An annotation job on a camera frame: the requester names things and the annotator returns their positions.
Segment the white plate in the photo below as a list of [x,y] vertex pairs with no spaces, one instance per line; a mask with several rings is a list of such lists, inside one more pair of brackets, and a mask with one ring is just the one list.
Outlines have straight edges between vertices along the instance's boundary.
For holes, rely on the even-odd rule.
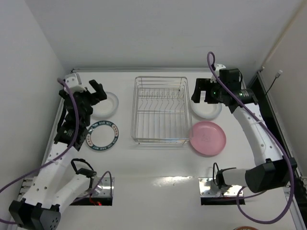
[[118,97],[111,92],[106,92],[106,95],[106,100],[100,101],[98,104],[93,106],[93,117],[108,118],[117,111],[119,106]]
[[213,120],[219,116],[222,111],[222,105],[218,104],[208,104],[204,101],[206,96],[206,91],[201,91],[200,102],[195,103],[190,100],[190,107],[195,115],[200,118],[207,120]]

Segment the pink plate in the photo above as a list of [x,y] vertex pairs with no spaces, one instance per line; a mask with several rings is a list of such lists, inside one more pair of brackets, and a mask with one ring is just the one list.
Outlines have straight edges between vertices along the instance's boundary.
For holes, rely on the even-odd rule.
[[226,146],[223,129],[214,122],[195,123],[189,132],[191,146],[200,154],[208,157],[220,154]]

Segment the green rimmed lettered plate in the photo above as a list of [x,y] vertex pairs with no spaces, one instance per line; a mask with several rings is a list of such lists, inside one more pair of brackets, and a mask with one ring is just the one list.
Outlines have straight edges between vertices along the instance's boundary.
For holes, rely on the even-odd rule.
[[111,121],[102,120],[93,123],[88,128],[86,144],[93,151],[107,151],[112,148],[119,138],[119,129]]

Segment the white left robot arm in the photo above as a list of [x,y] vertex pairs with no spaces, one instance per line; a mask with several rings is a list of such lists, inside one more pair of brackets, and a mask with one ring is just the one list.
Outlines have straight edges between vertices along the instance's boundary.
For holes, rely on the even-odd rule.
[[30,172],[30,175],[37,175],[30,188],[9,207],[14,223],[27,230],[56,229],[62,212],[81,193],[92,188],[96,176],[93,169],[80,168],[65,186],[59,188],[67,167],[88,135],[93,106],[106,100],[107,95],[102,84],[95,80],[89,81],[94,93],[79,82],[58,81],[64,87],[59,92],[64,103],[54,142],[44,165]]

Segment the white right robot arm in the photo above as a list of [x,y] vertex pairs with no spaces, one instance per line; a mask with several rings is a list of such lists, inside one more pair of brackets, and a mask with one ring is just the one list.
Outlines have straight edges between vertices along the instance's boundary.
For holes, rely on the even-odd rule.
[[217,187],[231,185],[247,187],[259,193],[294,182],[297,163],[287,156],[276,137],[260,120],[258,100],[251,89],[243,89],[242,76],[238,69],[223,68],[214,72],[211,79],[197,78],[191,100],[198,104],[201,92],[206,92],[208,104],[224,104],[244,131],[254,155],[252,169],[228,168],[218,170]]

